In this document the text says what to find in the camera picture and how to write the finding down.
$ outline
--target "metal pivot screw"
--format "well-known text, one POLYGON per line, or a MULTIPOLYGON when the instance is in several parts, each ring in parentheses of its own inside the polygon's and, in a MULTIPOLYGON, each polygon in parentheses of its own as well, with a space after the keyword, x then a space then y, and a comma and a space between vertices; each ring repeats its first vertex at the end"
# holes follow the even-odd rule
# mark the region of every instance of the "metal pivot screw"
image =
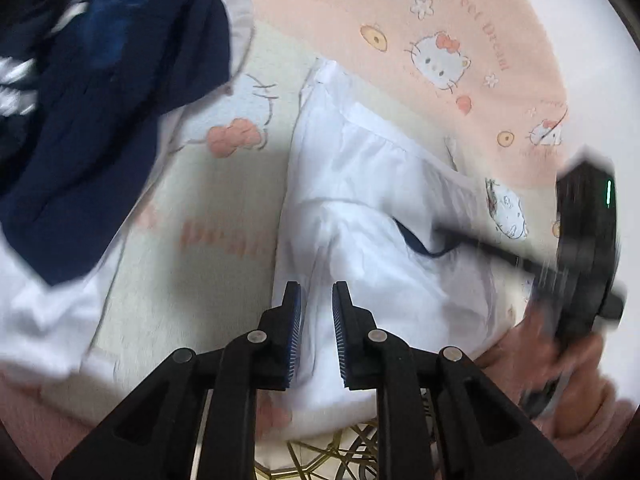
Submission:
POLYGON ((448 359, 449 361, 460 361, 460 359, 462 359, 462 350, 455 346, 447 346, 443 350, 442 355, 444 355, 445 359, 448 359))
POLYGON ((178 348, 172 355, 174 361, 178 364, 188 363, 193 357, 193 352, 188 348, 178 348))
POLYGON ((374 343, 383 343, 386 341, 386 332, 384 330, 375 329, 369 332, 368 337, 374 343))
POLYGON ((249 332, 246 338, 251 343, 263 343, 267 341, 267 335, 262 330, 254 330, 253 332, 249 332))

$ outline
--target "hand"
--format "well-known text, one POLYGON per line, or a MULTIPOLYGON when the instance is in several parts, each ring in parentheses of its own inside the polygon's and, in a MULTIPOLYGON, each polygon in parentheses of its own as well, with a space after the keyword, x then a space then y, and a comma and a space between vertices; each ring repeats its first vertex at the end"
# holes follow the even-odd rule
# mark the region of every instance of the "hand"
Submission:
POLYGON ((270 394, 258 390, 255 401, 255 439, 260 440, 271 430, 286 428, 291 422, 291 412, 277 406, 270 394))
POLYGON ((477 361, 487 376, 513 401, 525 390, 539 390, 563 372, 572 372, 551 421, 551 433, 562 438, 580 433, 593 419, 606 393, 599 371, 604 341, 591 333, 559 356, 544 332, 544 316, 529 305, 524 320, 477 361))

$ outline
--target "navy blue garment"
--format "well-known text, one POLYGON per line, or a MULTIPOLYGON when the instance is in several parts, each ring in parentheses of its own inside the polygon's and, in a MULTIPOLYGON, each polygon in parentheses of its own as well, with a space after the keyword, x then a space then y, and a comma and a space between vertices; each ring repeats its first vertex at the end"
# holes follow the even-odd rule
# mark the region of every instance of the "navy blue garment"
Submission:
MULTIPOLYGON (((42 69, 51 47, 50 31, 74 0, 16 0, 0 25, 0 63, 3 59, 36 59, 42 69)), ((27 79, 0 85, 0 104, 7 90, 36 91, 37 71, 27 79)), ((0 196, 4 195, 24 170, 40 132, 38 112, 6 113, 0 107, 0 196)))
POLYGON ((54 285, 99 261, 146 183, 160 115, 229 80, 230 40, 220 0, 92 0, 51 43, 42 126, 0 223, 54 285))

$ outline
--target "white garment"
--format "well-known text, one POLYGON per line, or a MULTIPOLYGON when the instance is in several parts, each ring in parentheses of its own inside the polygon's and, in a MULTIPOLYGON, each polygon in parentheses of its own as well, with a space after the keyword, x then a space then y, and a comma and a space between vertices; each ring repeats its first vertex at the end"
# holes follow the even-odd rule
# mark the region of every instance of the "white garment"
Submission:
POLYGON ((351 79, 320 60, 302 91, 280 219, 273 304, 288 280, 306 295, 300 364, 285 394, 292 433, 332 431, 373 417, 374 392, 349 392, 338 368, 332 285, 409 345, 472 354, 496 330, 489 266, 462 250, 431 260, 405 243, 397 218, 430 249, 432 222, 475 227, 471 180, 352 101, 351 79))
MULTIPOLYGON (((248 51, 254 28, 251 0, 222 0, 230 23, 230 70, 248 51)), ((184 107, 158 121, 158 148, 140 200, 160 177, 184 107)), ((43 384, 77 372, 98 329, 127 233, 120 227, 86 276, 49 286, 8 245, 0 227, 0 372, 12 381, 43 384)))

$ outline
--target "pink bow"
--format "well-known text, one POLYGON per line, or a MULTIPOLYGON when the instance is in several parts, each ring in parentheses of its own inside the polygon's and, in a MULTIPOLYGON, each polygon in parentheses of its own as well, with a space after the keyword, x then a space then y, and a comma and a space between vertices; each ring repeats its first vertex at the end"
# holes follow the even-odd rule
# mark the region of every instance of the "pink bow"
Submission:
POLYGON ((436 36, 436 46, 438 48, 446 48, 447 52, 453 54, 460 48, 460 42, 458 40, 452 40, 447 34, 441 32, 436 36))

